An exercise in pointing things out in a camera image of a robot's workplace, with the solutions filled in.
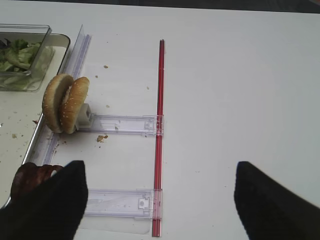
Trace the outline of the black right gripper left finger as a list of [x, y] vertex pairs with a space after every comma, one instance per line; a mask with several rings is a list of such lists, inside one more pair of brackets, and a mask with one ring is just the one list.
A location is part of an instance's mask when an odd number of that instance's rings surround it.
[[87, 202], [85, 164], [74, 160], [0, 210], [0, 238], [72, 240]]

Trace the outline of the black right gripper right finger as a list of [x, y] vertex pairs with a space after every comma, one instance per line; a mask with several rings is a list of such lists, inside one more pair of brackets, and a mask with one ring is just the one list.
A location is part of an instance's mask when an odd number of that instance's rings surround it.
[[248, 161], [237, 164], [233, 198], [250, 240], [320, 238], [320, 209]]

